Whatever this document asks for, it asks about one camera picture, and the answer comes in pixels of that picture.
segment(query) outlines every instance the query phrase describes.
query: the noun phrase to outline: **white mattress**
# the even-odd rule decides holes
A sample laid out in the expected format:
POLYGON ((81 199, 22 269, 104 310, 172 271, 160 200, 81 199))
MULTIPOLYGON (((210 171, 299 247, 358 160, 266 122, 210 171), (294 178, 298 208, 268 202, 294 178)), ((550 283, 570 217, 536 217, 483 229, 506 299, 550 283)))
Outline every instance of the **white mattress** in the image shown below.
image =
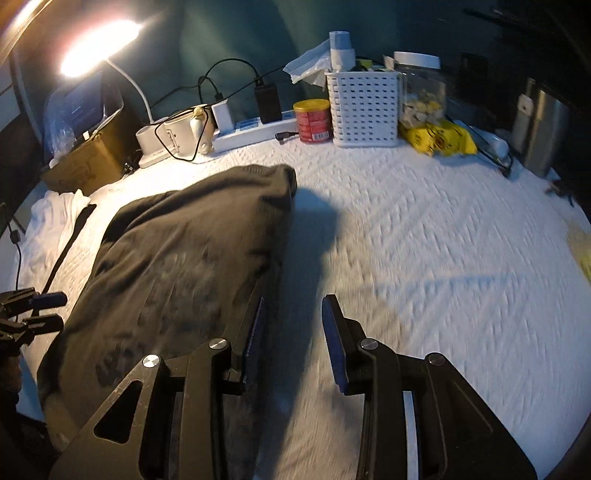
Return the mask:
MULTIPOLYGON (((290 164, 299 188, 258 477, 355 476, 362 402, 333 382, 326 293, 395 351, 444 353, 548 474, 591 412, 591 287, 566 243, 569 221, 589 223, 520 165, 508 181, 475 157, 297 139, 204 165, 165 160, 91 195, 98 207, 53 283, 70 298, 59 312, 67 318, 121 206, 248 163, 290 164)), ((48 274, 39 269, 34 285, 48 274)), ((26 352, 33 374, 49 341, 26 352)))

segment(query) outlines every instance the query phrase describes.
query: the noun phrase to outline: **white jar lid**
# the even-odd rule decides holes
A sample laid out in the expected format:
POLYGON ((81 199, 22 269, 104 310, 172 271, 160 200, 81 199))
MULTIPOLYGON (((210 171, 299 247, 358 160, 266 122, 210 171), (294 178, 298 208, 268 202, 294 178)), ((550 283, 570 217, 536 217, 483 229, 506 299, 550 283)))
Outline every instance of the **white jar lid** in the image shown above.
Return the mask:
POLYGON ((409 51, 395 51, 394 60, 401 65, 410 67, 422 67, 424 69, 441 70, 439 57, 425 55, 423 53, 412 53, 409 51))

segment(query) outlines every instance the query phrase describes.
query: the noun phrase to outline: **white plastic basket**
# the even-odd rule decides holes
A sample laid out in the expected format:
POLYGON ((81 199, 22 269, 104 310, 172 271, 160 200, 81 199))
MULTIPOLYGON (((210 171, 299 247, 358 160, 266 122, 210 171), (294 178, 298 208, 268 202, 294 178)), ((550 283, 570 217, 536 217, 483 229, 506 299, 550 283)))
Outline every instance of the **white plastic basket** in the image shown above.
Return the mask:
POLYGON ((398 145, 398 72, 326 73, 334 143, 398 145))

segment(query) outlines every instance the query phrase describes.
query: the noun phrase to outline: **red can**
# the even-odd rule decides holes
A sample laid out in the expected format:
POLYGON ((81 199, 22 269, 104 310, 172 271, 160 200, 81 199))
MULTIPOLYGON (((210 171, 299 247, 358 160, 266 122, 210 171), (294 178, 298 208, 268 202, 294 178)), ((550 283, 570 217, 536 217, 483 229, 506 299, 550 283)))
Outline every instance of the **red can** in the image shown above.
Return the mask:
POLYGON ((294 104, 294 112, 302 142, 322 143, 331 139, 330 102, 328 100, 302 100, 294 104))

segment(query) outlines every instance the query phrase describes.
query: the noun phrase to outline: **white power strip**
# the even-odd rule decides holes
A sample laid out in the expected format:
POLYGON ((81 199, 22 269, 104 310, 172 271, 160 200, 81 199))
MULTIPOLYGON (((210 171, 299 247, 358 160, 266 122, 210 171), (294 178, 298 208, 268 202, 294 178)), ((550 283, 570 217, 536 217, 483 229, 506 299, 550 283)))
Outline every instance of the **white power strip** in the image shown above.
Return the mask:
POLYGON ((283 119, 270 124, 263 124, 260 118, 251 118, 236 124, 231 132, 221 134, 216 130, 213 134, 213 149, 217 153, 244 147, 253 143, 263 142, 275 138, 282 132, 297 132, 296 113, 293 110, 283 112, 283 119))

